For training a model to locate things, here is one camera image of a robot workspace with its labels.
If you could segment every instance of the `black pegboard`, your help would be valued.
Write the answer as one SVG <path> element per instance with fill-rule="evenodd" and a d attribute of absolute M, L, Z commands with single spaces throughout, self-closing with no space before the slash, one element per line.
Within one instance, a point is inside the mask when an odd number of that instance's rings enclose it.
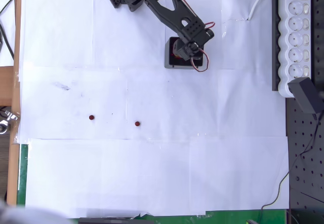
<path fill-rule="evenodd" d="M 312 0 L 312 65 L 314 83 L 324 90 L 324 0 Z"/>
<path fill-rule="evenodd" d="M 312 80 L 318 91 L 324 91 L 324 0 L 311 0 L 311 2 Z M 301 111 L 295 99 L 287 99 L 286 105 L 289 166 L 291 167 L 297 155 L 305 150 L 312 138 L 316 121 L 312 115 Z M 312 150 L 299 157 L 290 172 L 290 187 L 290 207 L 295 216 L 303 217 L 300 223 L 324 223 L 323 119 L 319 123 Z"/>

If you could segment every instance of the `power strip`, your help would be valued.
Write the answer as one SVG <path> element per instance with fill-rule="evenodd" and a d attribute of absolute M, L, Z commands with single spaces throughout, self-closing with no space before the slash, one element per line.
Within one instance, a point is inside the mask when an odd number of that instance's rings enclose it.
<path fill-rule="evenodd" d="M 281 18 L 278 91 L 283 97 L 294 97 L 288 83 L 295 78 L 311 77 L 311 1 L 278 0 L 278 13 Z"/>

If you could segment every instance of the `robotic arm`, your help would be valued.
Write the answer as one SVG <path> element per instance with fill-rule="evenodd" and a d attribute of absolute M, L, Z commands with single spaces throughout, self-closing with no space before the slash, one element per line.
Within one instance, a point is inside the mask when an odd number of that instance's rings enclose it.
<path fill-rule="evenodd" d="M 214 37 L 214 33 L 209 28 L 205 28 L 206 25 L 185 0 L 172 0 L 175 8 L 173 11 L 160 5 L 158 0 L 110 1 L 115 8 L 118 8 L 120 4 L 127 4 L 131 12 L 137 10 L 145 2 L 156 17 L 179 36 L 173 42 L 173 49 L 170 53 L 184 61 L 190 60 L 191 65 L 193 65 L 193 60 L 201 59 L 202 65 L 203 47 L 206 42 Z M 190 66 L 190 63 L 183 62 L 179 65 Z"/>

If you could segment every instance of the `green cutting mat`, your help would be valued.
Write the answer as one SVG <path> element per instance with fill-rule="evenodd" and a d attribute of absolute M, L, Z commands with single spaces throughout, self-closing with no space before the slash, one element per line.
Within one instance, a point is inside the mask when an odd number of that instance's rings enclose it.
<path fill-rule="evenodd" d="M 25 205 L 26 180 L 28 164 L 28 145 L 22 144 L 20 153 L 20 176 L 17 204 Z M 155 224 L 245 224 L 246 220 L 259 219 L 259 210 L 240 211 L 207 211 L 206 215 L 193 216 L 151 216 L 145 215 L 140 219 L 153 220 Z M 262 224 L 286 224 L 286 210 L 264 210 Z"/>

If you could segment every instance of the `wooden board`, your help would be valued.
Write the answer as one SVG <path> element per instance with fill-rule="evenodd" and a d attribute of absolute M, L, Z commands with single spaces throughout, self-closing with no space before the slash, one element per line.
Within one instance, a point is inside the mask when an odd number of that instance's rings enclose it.
<path fill-rule="evenodd" d="M 19 83 L 19 49 L 20 49 L 20 19 L 21 19 L 21 0 L 15 0 L 16 7 L 16 37 L 15 37 L 15 57 L 12 78 L 12 103 L 11 110 L 15 115 L 20 115 L 20 83 Z M 18 189 L 18 166 L 19 166 L 19 144 L 17 144 L 17 122 L 12 122 L 9 146 L 9 166 L 8 166 L 8 193 L 7 203 L 17 204 Z"/>
<path fill-rule="evenodd" d="M 14 67 L 0 67 L 0 105 L 11 106 L 12 100 L 12 83 L 14 77 Z"/>

